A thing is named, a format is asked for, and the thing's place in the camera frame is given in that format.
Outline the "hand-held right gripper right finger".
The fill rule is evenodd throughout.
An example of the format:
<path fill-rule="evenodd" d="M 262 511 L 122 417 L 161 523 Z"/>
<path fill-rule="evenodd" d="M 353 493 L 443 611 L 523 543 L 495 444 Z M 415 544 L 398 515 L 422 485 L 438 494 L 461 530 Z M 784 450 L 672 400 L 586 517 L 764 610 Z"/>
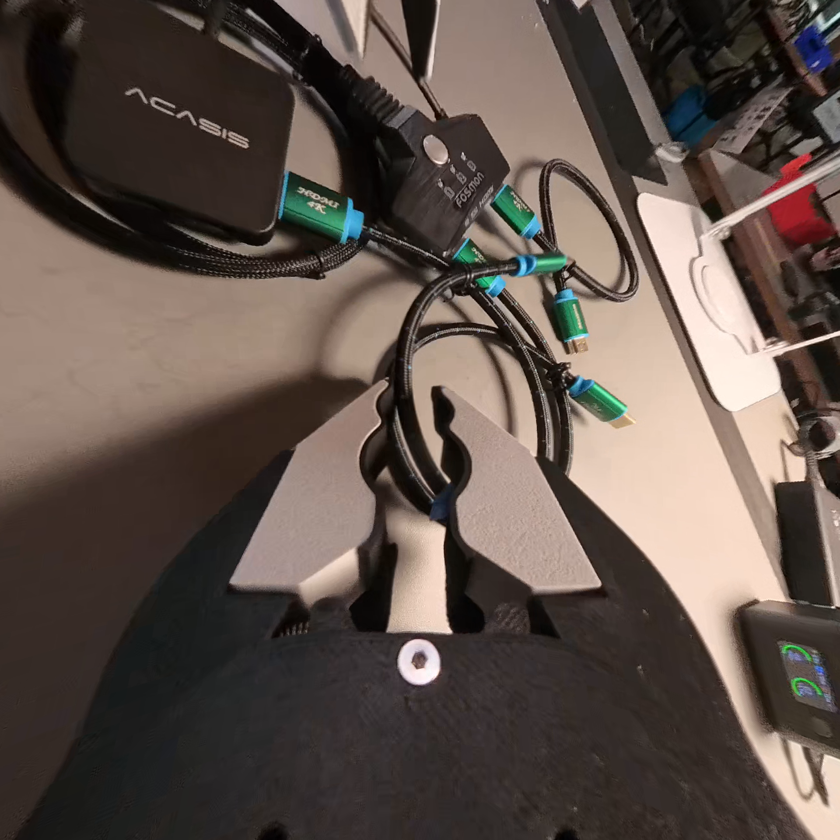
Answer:
<path fill-rule="evenodd" d="M 432 401 L 446 480 L 430 518 L 447 532 L 452 632 L 476 634 L 495 618 L 527 632 L 535 599 L 601 590 L 538 459 L 455 391 L 436 386 Z"/>

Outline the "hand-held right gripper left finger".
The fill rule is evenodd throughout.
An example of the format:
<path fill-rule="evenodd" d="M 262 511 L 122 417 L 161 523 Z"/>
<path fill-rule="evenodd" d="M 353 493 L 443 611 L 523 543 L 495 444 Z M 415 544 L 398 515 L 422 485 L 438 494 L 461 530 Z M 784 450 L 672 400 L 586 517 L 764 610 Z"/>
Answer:
<path fill-rule="evenodd" d="M 375 483 L 388 466 L 379 380 L 294 447 L 228 587 L 284 595 L 310 611 L 333 600 L 363 631 L 387 629 L 396 551 Z"/>

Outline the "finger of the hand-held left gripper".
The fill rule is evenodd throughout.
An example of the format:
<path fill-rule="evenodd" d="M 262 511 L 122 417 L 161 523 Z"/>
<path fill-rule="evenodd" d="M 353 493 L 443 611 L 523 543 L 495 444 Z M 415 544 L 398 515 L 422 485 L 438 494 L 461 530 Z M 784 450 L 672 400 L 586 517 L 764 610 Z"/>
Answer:
<path fill-rule="evenodd" d="M 401 1 L 408 54 L 414 77 L 429 81 L 433 74 L 440 1 Z"/>

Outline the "black hdmi switch box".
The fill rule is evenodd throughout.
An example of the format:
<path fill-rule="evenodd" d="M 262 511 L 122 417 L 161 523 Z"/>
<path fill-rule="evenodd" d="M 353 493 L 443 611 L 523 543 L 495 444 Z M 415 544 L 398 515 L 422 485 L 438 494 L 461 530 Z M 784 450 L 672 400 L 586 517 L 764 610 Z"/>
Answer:
<path fill-rule="evenodd" d="M 362 3 L 408 69 L 431 115 L 402 103 L 373 77 L 342 64 L 315 34 L 301 37 L 298 72 L 373 153 L 387 224 L 414 245 L 454 257 L 469 227 L 504 186 L 510 167 L 483 119 L 450 114 L 429 80 L 418 80 L 402 45 L 373 2 Z"/>

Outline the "black square adapter hub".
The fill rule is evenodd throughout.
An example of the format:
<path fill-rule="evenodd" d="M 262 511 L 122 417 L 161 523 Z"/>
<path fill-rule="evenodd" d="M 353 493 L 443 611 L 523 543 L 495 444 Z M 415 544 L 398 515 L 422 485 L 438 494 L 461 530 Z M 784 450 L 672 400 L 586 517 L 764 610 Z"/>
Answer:
<path fill-rule="evenodd" d="M 149 2 L 84 2 L 61 142 L 90 184 L 266 244 L 295 98 L 282 75 Z"/>

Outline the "dark brown desk pad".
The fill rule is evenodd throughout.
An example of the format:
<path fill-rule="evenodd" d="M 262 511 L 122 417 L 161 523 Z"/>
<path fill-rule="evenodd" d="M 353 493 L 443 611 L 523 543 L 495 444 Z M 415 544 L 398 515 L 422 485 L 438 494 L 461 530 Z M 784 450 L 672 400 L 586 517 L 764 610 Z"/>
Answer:
<path fill-rule="evenodd" d="M 565 34 L 606 144 L 634 179 L 667 186 L 657 154 L 669 136 L 613 2 L 559 2 Z"/>

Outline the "red storage bin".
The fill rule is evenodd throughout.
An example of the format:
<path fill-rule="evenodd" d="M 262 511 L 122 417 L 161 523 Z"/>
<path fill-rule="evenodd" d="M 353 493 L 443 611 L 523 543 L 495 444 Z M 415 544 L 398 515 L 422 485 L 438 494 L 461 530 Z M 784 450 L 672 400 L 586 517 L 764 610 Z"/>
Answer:
<path fill-rule="evenodd" d="M 789 250 L 819 245 L 838 236 L 839 173 L 804 186 L 770 205 L 773 228 Z"/>

